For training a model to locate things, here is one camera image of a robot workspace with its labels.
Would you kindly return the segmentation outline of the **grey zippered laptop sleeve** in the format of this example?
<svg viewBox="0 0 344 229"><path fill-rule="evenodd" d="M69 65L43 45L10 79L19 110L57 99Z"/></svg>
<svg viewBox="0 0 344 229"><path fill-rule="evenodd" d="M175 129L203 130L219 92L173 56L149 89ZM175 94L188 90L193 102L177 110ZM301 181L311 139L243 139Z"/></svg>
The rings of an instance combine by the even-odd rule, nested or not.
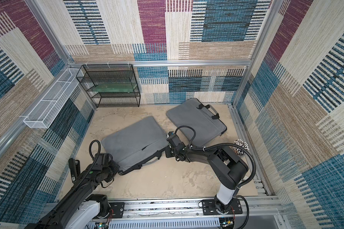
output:
<svg viewBox="0 0 344 229"><path fill-rule="evenodd" d="M160 159L167 147L167 134L153 116L112 133L101 140L106 153L119 165L118 174L123 176L151 161Z"/></svg>

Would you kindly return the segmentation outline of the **black tool at left wall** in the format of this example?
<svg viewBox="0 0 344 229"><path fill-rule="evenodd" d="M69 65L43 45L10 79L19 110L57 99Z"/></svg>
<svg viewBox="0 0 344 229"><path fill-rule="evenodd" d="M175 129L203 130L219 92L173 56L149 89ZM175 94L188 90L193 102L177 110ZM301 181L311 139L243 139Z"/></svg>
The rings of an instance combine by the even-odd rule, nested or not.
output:
<svg viewBox="0 0 344 229"><path fill-rule="evenodd" d="M71 180L73 183L76 182L78 177L80 176L80 161L75 160L74 158L70 158L68 160L68 165L70 169L70 174L71 174Z"/></svg>

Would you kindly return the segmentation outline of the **green board on shelf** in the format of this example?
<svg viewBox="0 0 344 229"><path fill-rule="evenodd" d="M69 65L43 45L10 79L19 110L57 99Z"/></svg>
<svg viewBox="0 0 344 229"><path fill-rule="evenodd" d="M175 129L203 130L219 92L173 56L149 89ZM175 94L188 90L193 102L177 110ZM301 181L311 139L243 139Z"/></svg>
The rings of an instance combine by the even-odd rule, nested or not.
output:
<svg viewBox="0 0 344 229"><path fill-rule="evenodd" d="M137 84L131 83L105 83L94 86L88 91L98 93L131 93L137 88Z"/></svg>

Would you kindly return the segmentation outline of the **cup of coloured pencils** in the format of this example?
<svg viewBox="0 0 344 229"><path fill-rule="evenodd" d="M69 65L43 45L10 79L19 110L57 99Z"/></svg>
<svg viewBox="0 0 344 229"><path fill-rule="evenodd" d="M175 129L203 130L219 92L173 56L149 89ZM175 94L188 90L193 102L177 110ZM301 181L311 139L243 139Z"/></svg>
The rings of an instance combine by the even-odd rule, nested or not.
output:
<svg viewBox="0 0 344 229"><path fill-rule="evenodd" d="M232 147L233 151L238 155L238 156L244 156L245 151L249 151L248 143L245 142L242 139L238 139L234 142L234 144L238 145L240 148Z"/></svg>

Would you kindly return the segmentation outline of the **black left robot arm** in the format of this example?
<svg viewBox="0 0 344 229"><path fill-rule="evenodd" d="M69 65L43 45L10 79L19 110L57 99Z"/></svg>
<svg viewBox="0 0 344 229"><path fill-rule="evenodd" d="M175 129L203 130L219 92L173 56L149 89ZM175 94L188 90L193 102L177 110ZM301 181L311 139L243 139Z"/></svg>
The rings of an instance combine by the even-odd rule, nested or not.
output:
<svg viewBox="0 0 344 229"><path fill-rule="evenodd" d="M103 182L114 180L119 166L108 153L101 153L101 143L93 140L89 145L92 164L78 175L71 190L37 223L27 229L82 229L95 217L106 218L110 206L106 195L92 192Z"/></svg>

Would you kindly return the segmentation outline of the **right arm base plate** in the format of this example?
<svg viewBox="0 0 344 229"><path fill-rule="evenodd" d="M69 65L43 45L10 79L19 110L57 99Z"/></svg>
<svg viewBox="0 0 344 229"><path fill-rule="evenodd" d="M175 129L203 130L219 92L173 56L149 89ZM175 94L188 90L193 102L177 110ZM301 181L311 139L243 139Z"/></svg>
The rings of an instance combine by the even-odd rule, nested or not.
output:
<svg viewBox="0 0 344 229"><path fill-rule="evenodd" d="M198 203L204 215L233 215L242 214L239 199L234 198L228 204L221 203L218 199L204 199Z"/></svg>

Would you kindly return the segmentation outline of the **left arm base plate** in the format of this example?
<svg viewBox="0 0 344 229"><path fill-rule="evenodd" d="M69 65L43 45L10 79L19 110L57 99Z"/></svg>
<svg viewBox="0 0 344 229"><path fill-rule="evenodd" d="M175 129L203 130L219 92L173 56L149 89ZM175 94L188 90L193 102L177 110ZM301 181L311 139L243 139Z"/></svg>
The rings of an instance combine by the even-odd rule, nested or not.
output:
<svg viewBox="0 0 344 229"><path fill-rule="evenodd" d="M124 214L125 202L109 202L105 219L121 219Z"/></svg>

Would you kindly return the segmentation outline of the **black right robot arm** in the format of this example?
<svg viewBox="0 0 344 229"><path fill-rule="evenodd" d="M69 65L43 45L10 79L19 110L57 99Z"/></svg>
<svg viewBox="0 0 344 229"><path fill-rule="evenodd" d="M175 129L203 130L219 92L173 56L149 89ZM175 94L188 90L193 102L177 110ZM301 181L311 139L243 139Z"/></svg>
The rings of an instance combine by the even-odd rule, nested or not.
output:
<svg viewBox="0 0 344 229"><path fill-rule="evenodd" d="M181 128L192 130L193 137L196 131L189 126L180 126L167 135L168 146L166 154L176 161L199 162L210 165L218 180L220 188L214 197L214 203L206 206L216 214L228 214L233 211L233 203L238 200L240 188L248 184L256 174L256 162L249 153L248 144L239 139L234 143L220 143L210 147L196 147L192 140L188 145L177 135Z"/></svg>

